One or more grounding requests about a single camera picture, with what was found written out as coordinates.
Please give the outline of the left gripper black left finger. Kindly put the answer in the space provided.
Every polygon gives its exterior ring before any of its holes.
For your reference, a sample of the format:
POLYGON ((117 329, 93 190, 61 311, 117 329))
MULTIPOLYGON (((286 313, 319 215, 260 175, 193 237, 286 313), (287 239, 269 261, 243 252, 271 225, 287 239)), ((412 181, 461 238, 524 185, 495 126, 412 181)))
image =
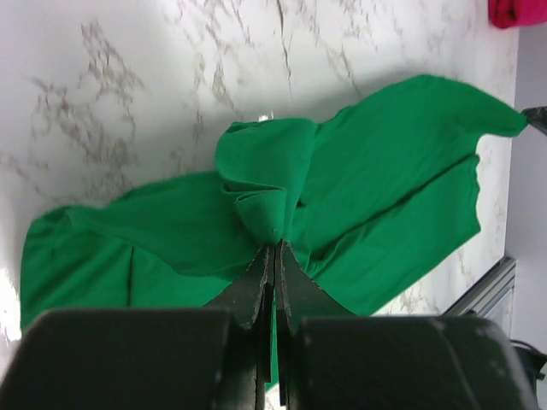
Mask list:
POLYGON ((199 308, 42 314, 1 384, 4 409, 262 409, 274 249, 199 308))

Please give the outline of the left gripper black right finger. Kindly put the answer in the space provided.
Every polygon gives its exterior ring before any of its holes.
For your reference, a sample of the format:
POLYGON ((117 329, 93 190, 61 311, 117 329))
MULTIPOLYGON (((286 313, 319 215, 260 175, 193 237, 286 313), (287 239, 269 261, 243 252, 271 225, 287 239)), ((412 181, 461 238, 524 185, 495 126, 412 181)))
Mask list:
POLYGON ((351 313, 275 249, 279 401, 289 409, 534 409, 521 360, 476 316, 351 313))

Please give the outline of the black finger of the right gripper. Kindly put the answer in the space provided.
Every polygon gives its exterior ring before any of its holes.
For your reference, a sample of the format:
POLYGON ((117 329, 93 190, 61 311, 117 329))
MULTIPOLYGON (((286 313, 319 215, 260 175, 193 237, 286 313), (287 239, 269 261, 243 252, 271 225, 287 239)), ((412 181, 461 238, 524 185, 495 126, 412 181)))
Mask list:
POLYGON ((527 123, 547 136, 547 107, 525 108, 521 113, 526 117, 527 123))

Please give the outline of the green t shirt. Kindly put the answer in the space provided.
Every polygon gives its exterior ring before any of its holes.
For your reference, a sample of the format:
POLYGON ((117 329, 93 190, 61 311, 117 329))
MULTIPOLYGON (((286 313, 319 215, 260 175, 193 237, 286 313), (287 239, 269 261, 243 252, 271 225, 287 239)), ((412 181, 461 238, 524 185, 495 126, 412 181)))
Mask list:
POLYGON ((235 122, 211 171, 35 219, 21 328, 53 308, 201 307, 280 241, 337 302, 375 313, 479 232, 478 142, 526 125, 495 97, 432 75, 322 123, 235 122))

